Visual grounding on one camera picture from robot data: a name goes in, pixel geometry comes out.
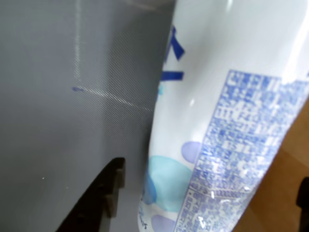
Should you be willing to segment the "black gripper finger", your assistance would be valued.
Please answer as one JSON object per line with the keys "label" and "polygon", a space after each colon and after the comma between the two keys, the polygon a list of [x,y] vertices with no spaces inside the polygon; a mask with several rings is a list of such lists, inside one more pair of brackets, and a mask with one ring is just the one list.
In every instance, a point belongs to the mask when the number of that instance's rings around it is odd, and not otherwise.
{"label": "black gripper finger", "polygon": [[108,232],[116,217],[119,190],[125,186],[126,160],[112,159],[62,221],[58,232]]}
{"label": "black gripper finger", "polygon": [[301,208],[299,232],[309,232],[309,177],[305,177],[299,187],[296,205]]}

